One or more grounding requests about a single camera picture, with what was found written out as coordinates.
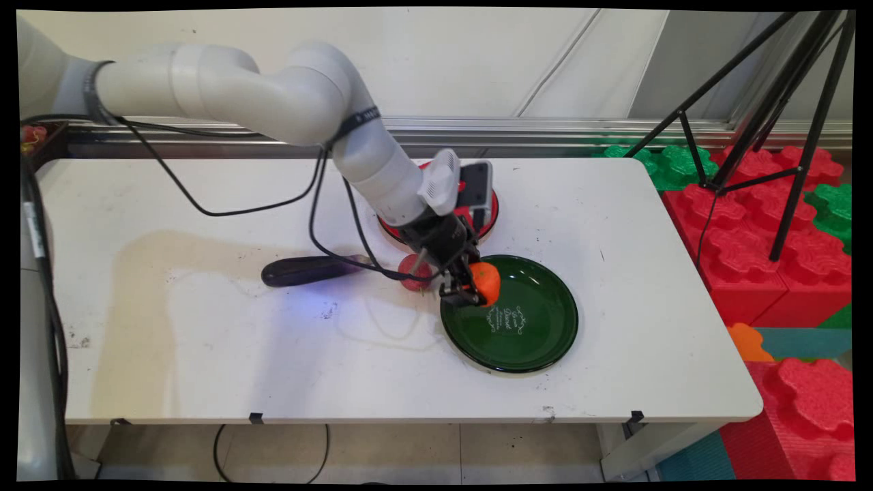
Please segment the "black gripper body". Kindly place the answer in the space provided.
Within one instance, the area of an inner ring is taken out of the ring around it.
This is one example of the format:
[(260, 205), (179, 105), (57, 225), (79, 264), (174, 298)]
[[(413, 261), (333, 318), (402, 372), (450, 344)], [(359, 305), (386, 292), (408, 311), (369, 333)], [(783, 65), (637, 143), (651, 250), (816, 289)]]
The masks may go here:
[(464, 265), (464, 242), (477, 235), (467, 218), (454, 213), (427, 215), (398, 229), (402, 242), (413, 252), (425, 251), (425, 260), (437, 271), (459, 270)]

